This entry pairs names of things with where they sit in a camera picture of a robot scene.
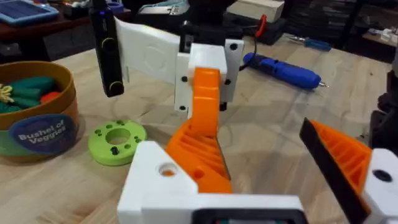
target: black cable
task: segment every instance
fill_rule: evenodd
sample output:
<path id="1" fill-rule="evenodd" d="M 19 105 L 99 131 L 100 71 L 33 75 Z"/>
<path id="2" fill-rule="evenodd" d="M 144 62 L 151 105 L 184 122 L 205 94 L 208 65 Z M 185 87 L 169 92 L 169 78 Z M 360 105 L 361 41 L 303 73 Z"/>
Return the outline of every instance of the black cable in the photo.
<path id="1" fill-rule="evenodd" d="M 256 58 L 256 54 L 257 54 L 257 37 L 253 37 L 254 39 L 254 52 L 253 52 L 253 56 L 250 58 L 250 60 L 248 60 L 247 63 L 245 63 L 244 65 L 241 65 L 239 67 L 239 71 L 244 70 L 245 68 L 247 68 L 254 60 L 254 58 Z"/>

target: cardboard container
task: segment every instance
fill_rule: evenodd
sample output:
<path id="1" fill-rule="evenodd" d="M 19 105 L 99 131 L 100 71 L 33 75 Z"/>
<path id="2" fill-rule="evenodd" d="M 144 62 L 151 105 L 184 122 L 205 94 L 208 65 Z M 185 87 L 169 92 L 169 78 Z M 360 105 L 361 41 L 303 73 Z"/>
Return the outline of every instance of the cardboard container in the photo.
<path id="1" fill-rule="evenodd" d="M 44 104 L 0 114 L 0 156 L 14 162 L 32 162 L 71 148 L 79 127 L 76 90 L 70 71 L 50 62 L 0 65 L 0 83 L 23 78 L 52 77 L 61 94 Z"/>

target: screwdriver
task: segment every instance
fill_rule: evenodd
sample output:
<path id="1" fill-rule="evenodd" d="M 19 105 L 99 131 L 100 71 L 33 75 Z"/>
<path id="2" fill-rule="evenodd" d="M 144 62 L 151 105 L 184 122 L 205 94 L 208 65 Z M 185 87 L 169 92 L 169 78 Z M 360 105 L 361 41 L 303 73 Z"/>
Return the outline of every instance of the screwdriver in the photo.
<path id="1" fill-rule="evenodd" d="M 243 62 L 247 63 L 253 55 L 253 53 L 247 53 L 243 57 Z M 321 77 L 311 70 L 274 60 L 262 55 L 254 55 L 249 67 L 260 70 L 268 75 L 272 75 L 275 78 L 300 88 L 314 89 L 318 86 L 329 87 L 324 82 L 321 82 Z"/>
<path id="2" fill-rule="evenodd" d="M 313 40 L 311 38 L 302 38 L 294 35 L 288 35 L 287 38 L 289 38 L 290 40 L 294 40 L 300 44 L 303 44 L 304 47 L 311 47 L 314 49 L 324 50 L 327 52 L 331 50 L 331 45 L 329 43 L 320 40 Z"/>

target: green 3d printed ring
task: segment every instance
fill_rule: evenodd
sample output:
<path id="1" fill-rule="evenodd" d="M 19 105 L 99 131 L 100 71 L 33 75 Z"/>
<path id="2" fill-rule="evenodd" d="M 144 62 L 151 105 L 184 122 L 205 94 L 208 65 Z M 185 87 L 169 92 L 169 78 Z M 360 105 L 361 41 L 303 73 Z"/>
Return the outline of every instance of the green 3d printed ring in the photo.
<path id="1" fill-rule="evenodd" d="M 132 161 L 140 141 L 147 133 L 142 125 L 130 120 L 110 121 L 99 125 L 88 138 L 88 149 L 102 165 L 120 166 Z"/>

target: white box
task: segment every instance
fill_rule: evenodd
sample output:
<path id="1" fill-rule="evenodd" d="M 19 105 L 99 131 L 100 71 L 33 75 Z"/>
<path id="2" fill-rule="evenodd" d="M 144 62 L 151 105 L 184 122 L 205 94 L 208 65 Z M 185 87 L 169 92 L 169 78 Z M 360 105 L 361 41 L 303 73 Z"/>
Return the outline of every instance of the white box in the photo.
<path id="1" fill-rule="evenodd" d="M 280 18 L 284 4 L 284 1 L 275 0 L 238 0 L 227 11 L 253 19 L 260 19 L 264 14 L 267 22 L 275 22 Z"/>

